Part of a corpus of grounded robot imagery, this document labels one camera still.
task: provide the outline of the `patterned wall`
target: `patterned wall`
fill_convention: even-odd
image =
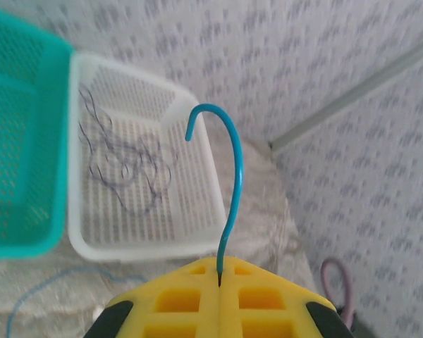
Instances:
[[[0,0],[272,140],[423,39],[423,0]]]
[[[423,40],[423,0],[0,0],[0,7],[140,65],[275,139]],[[216,120],[209,125],[218,124]],[[316,272],[353,263],[362,317],[423,337],[423,67],[358,101],[280,157]]]
[[[423,64],[289,144],[279,166],[314,275],[341,257],[380,337],[423,337]]]

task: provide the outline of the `cable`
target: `cable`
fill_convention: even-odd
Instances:
[[[47,278],[46,280],[40,282],[38,285],[30,289],[23,296],[19,298],[16,304],[11,311],[11,314],[8,317],[8,322],[6,323],[6,338],[11,338],[11,329],[13,327],[14,317],[17,315],[19,308],[31,297],[48,287],[51,283],[65,277],[72,275],[73,273],[101,273],[105,275],[113,283],[122,283],[129,280],[137,280],[142,283],[146,282],[146,279],[143,276],[128,276],[128,277],[115,277],[109,271],[103,270],[101,268],[94,268],[90,266],[78,266],[74,268],[69,268],[56,273],[55,275]]]
[[[243,181],[245,178],[245,166],[243,163],[243,150],[241,148],[240,137],[238,136],[238,132],[232,122],[232,119],[227,115],[227,113],[223,109],[219,108],[218,106],[215,106],[214,104],[200,104],[193,108],[190,114],[190,118],[188,120],[188,126],[186,128],[185,133],[185,140],[187,142],[191,140],[196,118],[203,111],[209,111],[210,113],[218,115],[218,117],[223,121],[224,125],[227,128],[229,136],[231,137],[233,147],[233,160],[235,162],[235,181],[233,183],[231,209],[228,213],[226,226],[224,227],[223,233],[221,235],[221,240],[219,241],[218,247],[218,254],[216,255],[218,286],[221,286],[221,278],[224,266],[224,253],[226,251],[228,238],[232,233],[232,229],[237,218],[238,207],[240,206],[241,191],[243,189]]]
[[[111,190],[124,211],[134,215],[150,212],[171,185],[171,167],[177,164],[177,152],[162,144],[154,134],[142,134],[134,143],[123,140],[113,132],[111,117],[96,106],[91,91],[82,86],[79,92],[87,111],[83,123],[79,123],[79,128],[80,141],[87,144],[90,150],[87,161],[89,176]],[[170,154],[172,163],[163,160],[162,151]],[[112,168],[110,173],[105,173],[104,164]],[[164,186],[160,184],[159,179],[163,170],[167,170],[168,174]],[[145,177],[150,198],[146,206],[134,211],[126,206],[119,191],[128,188],[140,176]]]
[[[354,318],[354,296],[353,296],[353,282],[346,266],[335,257],[326,258],[321,265],[321,283],[323,284],[324,294],[326,298],[335,304],[331,288],[329,285],[329,278],[327,275],[328,268],[331,264],[334,264],[343,278],[343,288],[345,292],[345,304],[343,306],[343,312],[341,313],[341,319],[345,323],[348,329],[351,328]]]

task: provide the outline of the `dark thread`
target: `dark thread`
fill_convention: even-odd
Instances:
[[[110,189],[125,212],[133,215],[147,214],[170,187],[171,168],[176,166],[178,154],[171,146],[160,143],[158,137],[153,134],[142,134],[134,143],[123,140],[113,132],[113,121],[110,116],[96,106],[91,91],[82,86],[79,92],[88,112],[87,118],[90,119],[90,121],[84,119],[83,124],[79,123],[80,141],[87,144],[90,150],[87,164],[89,177]],[[85,129],[93,132],[88,135]],[[163,160],[162,151],[171,153],[172,163]],[[101,156],[105,159],[105,163],[114,169],[109,175],[105,175],[103,173],[105,170],[94,160]],[[169,179],[166,186],[160,187],[159,176],[163,170],[167,170]],[[136,182],[141,175],[147,181],[150,201],[140,210],[134,210],[125,204],[119,192]]]

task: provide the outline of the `teal plastic basket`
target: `teal plastic basket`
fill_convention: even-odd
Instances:
[[[43,254],[61,238],[72,51],[0,11],[0,258]]]

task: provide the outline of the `blue wire hook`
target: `blue wire hook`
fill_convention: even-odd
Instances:
[[[195,128],[195,122],[197,116],[202,111],[209,111],[223,121],[224,125],[227,128],[227,131],[231,137],[232,147],[233,147],[233,159],[235,161],[235,182],[233,184],[233,194],[231,201],[231,209],[228,213],[227,223],[224,227],[223,234],[221,235],[221,240],[219,241],[218,254],[216,256],[216,270],[218,272],[218,286],[221,286],[221,277],[223,274],[224,266],[224,252],[226,251],[226,245],[229,236],[231,235],[233,225],[235,224],[235,219],[238,214],[238,207],[240,206],[241,190],[243,189],[243,180],[245,176],[245,167],[243,163],[243,150],[241,149],[240,137],[238,132],[233,124],[231,118],[227,113],[215,106],[214,104],[200,104],[193,108],[188,119],[188,126],[186,128],[185,140],[189,142],[192,137],[192,131]]]

